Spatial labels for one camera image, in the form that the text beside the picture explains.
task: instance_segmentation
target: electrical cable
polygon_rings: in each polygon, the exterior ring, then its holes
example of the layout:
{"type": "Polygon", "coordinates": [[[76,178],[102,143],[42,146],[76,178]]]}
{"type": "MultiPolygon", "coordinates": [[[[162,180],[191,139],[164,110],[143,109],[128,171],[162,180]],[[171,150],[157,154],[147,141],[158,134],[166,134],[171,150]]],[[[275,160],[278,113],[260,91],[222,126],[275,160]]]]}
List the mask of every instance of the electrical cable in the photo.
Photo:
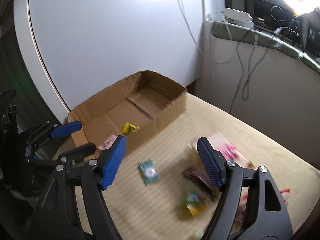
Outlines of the electrical cable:
{"type": "Polygon", "coordinates": [[[241,58],[240,58],[240,55],[239,55],[239,45],[240,43],[242,43],[242,41],[244,40],[244,38],[251,32],[251,30],[247,30],[246,33],[242,36],[242,38],[240,39],[240,41],[237,43],[236,45],[236,53],[237,53],[237,56],[238,56],[238,59],[240,61],[240,66],[241,66],[241,77],[239,79],[239,82],[238,82],[238,85],[237,85],[237,88],[236,88],[236,93],[231,101],[231,105],[230,105],[230,110],[229,110],[229,114],[231,114],[232,112],[232,108],[233,108],[233,104],[235,103],[236,101],[236,98],[238,96],[238,93],[239,93],[239,89],[240,89],[240,85],[241,85],[241,82],[242,82],[242,79],[244,77],[244,67],[243,67],[243,64],[242,64],[242,61],[241,61],[241,58]]]}
{"type": "MultiPolygon", "coordinates": [[[[214,14],[214,13],[224,13],[224,11],[218,11],[218,12],[213,12],[213,13],[210,13],[210,14],[208,14],[207,15],[207,19],[212,15],[212,14],[214,14]]],[[[231,41],[233,41],[233,38],[232,38],[232,36],[231,36],[231,31],[230,31],[230,29],[229,29],[229,25],[227,24],[227,21],[226,21],[226,18],[224,17],[224,15],[222,16],[223,17],[223,21],[224,21],[224,24],[225,24],[225,26],[226,26],[226,28],[227,28],[227,32],[228,32],[228,34],[229,34],[229,38],[230,38],[230,40],[231,41]]],[[[210,52],[209,52],[209,60],[210,60],[210,62],[216,62],[216,63],[220,63],[220,64],[224,64],[224,63],[228,63],[232,58],[233,58],[233,55],[234,55],[234,53],[235,53],[235,47],[234,47],[234,45],[233,44],[231,44],[231,46],[232,46],[232,55],[230,56],[230,59],[228,59],[227,61],[224,61],[224,62],[220,62],[220,61],[216,61],[216,60],[211,60],[211,36],[210,36],[210,52]]]]}
{"type": "Polygon", "coordinates": [[[206,21],[211,21],[211,18],[210,18],[210,16],[212,15],[212,14],[214,14],[214,13],[224,13],[224,11],[218,11],[218,12],[212,12],[212,13],[209,13],[209,14],[207,14],[207,16],[205,17],[205,20],[206,21]]]}
{"type": "Polygon", "coordinates": [[[262,55],[262,57],[258,60],[258,62],[253,66],[253,68],[252,68],[252,70],[251,71],[249,71],[249,65],[248,65],[248,78],[247,78],[247,80],[245,81],[245,83],[244,83],[244,86],[243,86],[243,88],[242,88],[242,99],[244,100],[244,101],[247,101],[248,99],[249,99],[249,83],[250,83],[250,79],[251,79],[251,77],[252,77],[252,74],[253,74],[253,72],[256,70],[256,68],[257,68],[257,66],[264,60],[264,58],[266,57],[266,55],[267,55],[267,53],[268,53],[268,51],[269,51],[269,49],[270,49],[270,45],[271,45],[271,42],[272,42],[273,40],[271,39],[270,41],[269,41],[269,43],[267,44],[267,48],[266,48],[266,50],[264,51],[264,53],[263,53],[263,55],[262,55]],[[244,90],[245,89],[247,89],[247,96],[246,97],[244,97],[244,90]]]}
{"type": "Polygon", "coordinates": [[[191,28],[190,28],[190,25],[189,25],[189,22],[187,20],[186,13],[185,13],[185,10],[184,10],[183,1],[182,0],[177,0],[177,3],[178,3],[178,7],[179,7],[179,10],[180,10],[180,13],[182,14],[182,17],[183,17],[183,19],[184,19],[184,21],[186,23],[187,29],[188,29],[188,31],[190,33],[190,36],[191,36],[193,42],[195,43],[195,45],[198,48],[199,52],[204,56],[203,51],[201,50],[201,48],[197,44],[196,39],[194,38],[194,36],[192,34],[192,31],[191,31],[191,28]]]}
{"type": "Polygon", "coordinates": [[[249,99],[249,80],[250,80],[250,71],[251,71],[251,61],[252,61],[252,57],[253,57],[253,54],[254,54],[254,51],[257,47],[257,44],[258,44],[258,33],[257,31],[254,31],[255,32],[255,38],[254,38],[254,45],[252,47],[252,50],[251,50],[251,53],[250,53],[250,56],[249,56],[249,61],[248,61],[248,76],[247,76],[247,81],[248,82],[245,82],[244,83],[244,86],[242,88],[242,99],[244,101],[248,100],[249,99]],[[244,97],[244,90],[245,88],[247,88],[247,95],[246,97],[244,97]]]}

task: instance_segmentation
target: cardboard box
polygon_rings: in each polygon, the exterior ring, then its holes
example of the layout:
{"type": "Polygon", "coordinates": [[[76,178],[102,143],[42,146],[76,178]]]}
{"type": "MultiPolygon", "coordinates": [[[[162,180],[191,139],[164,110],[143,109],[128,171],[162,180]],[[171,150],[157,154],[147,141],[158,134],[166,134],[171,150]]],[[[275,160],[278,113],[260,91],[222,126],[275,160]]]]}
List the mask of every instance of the cardboard box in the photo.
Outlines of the cardboard box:
{"type": "Polygon", "coordinates": [[[72,133],[76,146],[101,145],[110,135],[121,135],[126,122],[139,126],[125,135],[127,154],[160,133],[184,110],[187,89],[153,71],[128,76],[92,96],[71,111],[68,121],[80,121],[72,133]]]}

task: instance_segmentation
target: white wall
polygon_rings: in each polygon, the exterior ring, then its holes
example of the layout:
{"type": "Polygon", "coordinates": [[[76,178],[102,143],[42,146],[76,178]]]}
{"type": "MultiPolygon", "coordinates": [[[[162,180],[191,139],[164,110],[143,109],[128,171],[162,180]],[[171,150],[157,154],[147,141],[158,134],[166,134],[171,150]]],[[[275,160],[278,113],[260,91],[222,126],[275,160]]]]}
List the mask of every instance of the white wall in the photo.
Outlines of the white wall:
{"type": "MultiPolygon", "coordinates": [[[[234,50],[236,42],[215,38],[209,32],[207,34],[206,64],[197,94],[228,112],[241,76],[241,66],[234,50]]],[[[245,77],[251,49],[250,44],[239,46],[245,77]]],[[[265,49],[257,46],[252,65],[261,58],[265,49]]],[[[300,60],[269,50],[252,75],[247,101],[241,98],[244,81],[245,78],[232,115],[319,168],[320,75],[300,60]]]]}
{"type": "MultiPolygon", "coordinates": [[[[199,43],[203,13],[223,10],[224,0],[183,3],[199,43]]],[[[29,10],[45,68],[70,109],[137,71],[185,86],[199,76],[199,51],[177,0],[29,0],[29,10]]]]}

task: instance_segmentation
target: blue rubber pad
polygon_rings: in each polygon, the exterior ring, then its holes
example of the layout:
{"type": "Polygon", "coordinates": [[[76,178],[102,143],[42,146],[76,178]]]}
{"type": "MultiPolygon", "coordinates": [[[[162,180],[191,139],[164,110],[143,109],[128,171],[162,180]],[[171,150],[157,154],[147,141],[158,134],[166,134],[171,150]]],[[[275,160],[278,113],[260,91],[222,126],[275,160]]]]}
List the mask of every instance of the blue rubber pad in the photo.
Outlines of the blue rubber pad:
{"type": "Polygon", "coordinates": [[[221,191],[224,186],[221,178],[221,169],[202,138],[198,140],[197,150],[205,171],[208,174],[211,185],[221,191]]]}
{"type": "Polygon", "coordinates": [[[116,147],[113,149],[112,155],[103,169],[103,178],[100,183],[100,186],[103,190],[107,189],[107,187],[113,183],[113,180],[115,179],[115,176],[124,157],[126,147],[127,141],[125,137],[122,137],[116,147]]]}
{"type": "Polygon", "coordinates": [[[69,135],[73,132],[77,132],[82,128],[82,124],[79,121],[67,123],[54,129],[51,133],[52,138],[60,138],[69,135]]]}

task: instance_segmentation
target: striped fabric surface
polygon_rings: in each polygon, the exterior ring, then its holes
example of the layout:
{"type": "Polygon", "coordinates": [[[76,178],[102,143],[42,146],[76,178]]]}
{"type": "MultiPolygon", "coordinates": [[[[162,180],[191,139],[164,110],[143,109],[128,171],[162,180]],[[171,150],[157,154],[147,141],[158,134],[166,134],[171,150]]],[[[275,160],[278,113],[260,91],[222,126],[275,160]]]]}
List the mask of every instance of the striped fabric surface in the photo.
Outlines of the striped fabric surface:
{"type": "Polygon", "coordinates": [[[56,154],[52,157],[53,160],[57,160],[60,154],[66,153],[67,151],[70,151],[76,147],[71,135],[69,138],[61,144],[59,149],[57,150],[56,154]]]}
{"type": "MultiPolygon", "coordinates": [[[[280,189],[291,189],[288,212],[292,227],[296,231],[301,226],[320,198],[320,171],[247,124],[188,94],[185,113],[125,156],[113,185],[103,192],[124,240],[192,239],[206,228],[217,203],[211,202],[205,213],[189,220],[179,218],[177,206],[186,193],[195,190],[182,176],[197,158],[191,146],[201,136],[217,131],[256,167],[268,167],[280,189]],[[148,159],[160,180],[146,186],[137,167],[148,159]]],[[[83,229],[91,233],[81,187],[76,187],[76,196],[83,229]]]]}

